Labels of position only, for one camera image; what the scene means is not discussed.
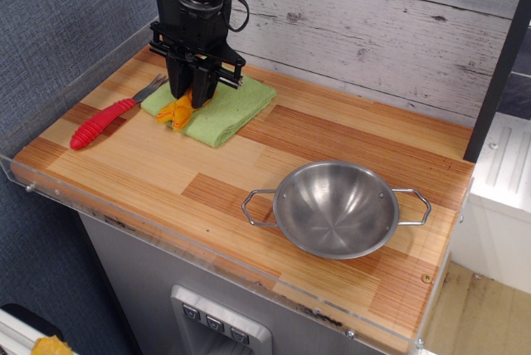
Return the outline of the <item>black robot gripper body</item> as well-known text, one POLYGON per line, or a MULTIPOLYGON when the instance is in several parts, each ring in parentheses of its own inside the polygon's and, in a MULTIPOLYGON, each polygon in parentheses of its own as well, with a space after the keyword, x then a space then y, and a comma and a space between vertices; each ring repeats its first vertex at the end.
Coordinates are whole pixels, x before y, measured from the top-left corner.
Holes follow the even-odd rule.
POLYGON ((192 71, 198 68, 215 69, 218 81, 233 88, 241 86, 241 69, 246 61, 227 43, 228 32, 239 32, 230 23, 233 0, 215 3, 199 3, 178 0, 180 23, 177 26, 153 22, 150 29, 153 39, 151 51, 166 58, 169 52, 183 56, 192 63, 192 71))

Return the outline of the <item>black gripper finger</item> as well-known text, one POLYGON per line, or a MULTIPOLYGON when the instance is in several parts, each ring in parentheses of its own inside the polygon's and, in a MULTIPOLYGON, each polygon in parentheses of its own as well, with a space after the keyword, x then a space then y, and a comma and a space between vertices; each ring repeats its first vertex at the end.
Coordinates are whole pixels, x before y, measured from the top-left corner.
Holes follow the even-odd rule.
POLYGON ((215 69, 198 68, 192 73, 192 107, 199 109, 215 93, 218 75, 215 69))
POLYGON ((169 52, 166 56, 166 66, 172 96, 185 95, 193 82, 191 61, 169 52))

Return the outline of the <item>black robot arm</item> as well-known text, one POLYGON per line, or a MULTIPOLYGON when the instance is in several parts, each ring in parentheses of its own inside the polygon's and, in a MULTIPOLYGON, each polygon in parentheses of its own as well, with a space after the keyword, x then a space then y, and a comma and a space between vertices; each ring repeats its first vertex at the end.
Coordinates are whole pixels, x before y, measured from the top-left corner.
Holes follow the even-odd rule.
POLYGON ((157 0, 151 49, 166 59, 173 97, 190 92, 195 109, 213 97, 218 83, 241 85, 246 61, 227 43, 233 1, 157 0))

